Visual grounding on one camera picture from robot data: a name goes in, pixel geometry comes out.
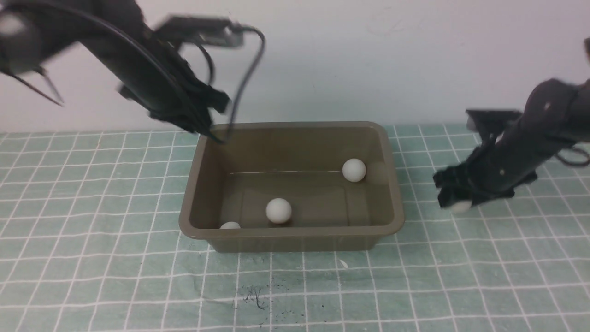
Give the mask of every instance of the brown plastic container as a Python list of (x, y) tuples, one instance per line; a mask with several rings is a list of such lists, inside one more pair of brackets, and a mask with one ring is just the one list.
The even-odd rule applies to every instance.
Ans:
[[(342, 175), (351, 158), (367, 166), (358, 183)], [(286, 224), (266, 218), (277, 197), (293, 209)], [(404, 221), (387, 133), (372, 122), (240, 123), (225, 145), (201, 136), (179, 218), (217, 252), (368, 250)]]

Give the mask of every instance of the robotic arm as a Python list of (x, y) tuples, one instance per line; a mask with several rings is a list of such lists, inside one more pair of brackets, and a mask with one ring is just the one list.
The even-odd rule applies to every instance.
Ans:
[[(590, 38), (585, 41), (590, 58)], [(572, 85), (551, 79), (530, 94), (524, 112), (468, 110), (468, 128), (482, 144), (463, 163), (434, 174), (438, 202), (455, 212), (499, 198), (512, 198), (514, 189), (537, 180), (535, 169), (555, 157), (570, 167), (590, 165), (590, 155), (575, 147), (590, 142), (590, 80)], [(586, 158), (567, 161), (570, 150)]]
[[(80, 42), (123, 83), (122, 96), (149, 111), (149, 116), (217, 142), (230, 135), (242, 92), (261, 60), (266, 41), (259, 30), (228, 18), (170, 17), (151, 30), (135, 0), (0, 0), (0, 72), (54, 103), (18, 75), (42, 74), (61, 100), (41, 64)], [(214, 136), (209, 109), (225, 113), (230, 99), (211, 87), (214, 65), (204, 45), (237, 48), (243, 34), (261, 38), (258, 55), (234, 98), (224, 139)], [(209, 82), (200, 81), (178, 51), (183, 43), (197, 45), (209, 64)]]

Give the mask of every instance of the table surface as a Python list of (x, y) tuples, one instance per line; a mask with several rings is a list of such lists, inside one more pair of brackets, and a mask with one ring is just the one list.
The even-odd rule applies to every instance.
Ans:
[(590, 168), (466, 214), (463, 125), (387, 128), (407, 222), (369, 252), (219, 254), (178, 229), (196, 137), (0, 134), (1, 331), (588, 331)]

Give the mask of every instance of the container rim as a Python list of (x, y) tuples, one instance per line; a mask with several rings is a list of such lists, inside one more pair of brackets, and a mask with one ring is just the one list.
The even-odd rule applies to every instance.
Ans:
[[(214, 125), (213, 130), (223, 130), (227, 124)], [(390, 223), (380, 226), (349, 226), (349, 227), (272, 227), (272, 228), (244, 228), (244, 229), (200, 229), (191, 225), (190, 214), (192, 202), (194, 200), (194, 188), (199, 177), (199, 166), (196, 163), (201, 159), (205, 152), (205, 146), (209, 143), (209, 138), (201, 135), (197, 141), (195, 156), (193, 157), (191, 170), (186, 185), (185, 195), (182, 201), (181, 212), (179, 215), (179, 227), (181, 232), (191, 239), (232, 239), (244, 237), (318, 237), (318, 236), (387, 236), (398, 232), (405, 223), (404, 206), (401, 199), (401, 191), (397, 179), (397, 173), (394, 162), (393, 152), (387, 150), (390, 146), (389, 137), (385, 128), (378, 123), (371, 121), (334, 121), (334, 122), (250, 122), (236, 123), (235, 130), (240, 129), (275, 129), (275, 128), (372, 128), (379, 136), (379, 142), (382, 147), (383, 158), (386, 164), (394, 167), (387, 172), (389, 193), (392, 199), (392, 208), (394, 218)]]

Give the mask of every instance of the white wall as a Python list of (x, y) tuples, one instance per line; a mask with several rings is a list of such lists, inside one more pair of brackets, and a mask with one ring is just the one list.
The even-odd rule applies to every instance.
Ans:
[[(521, 108), (550, 77), (582, 82), (590, 66), (588, 0), (139, 0), (167, 14), (230, 15), (267, 35), (238, 120), (464, 121), (467, 107)], [(233, 95), (257, 41), (216, 51), (216, 86)], [(184, 56), (204, 79), (201, 56)], [(48, 64), (67, 107), (0, 77), (0, 131), (170, 128), (115, 91), (77, 46)]]

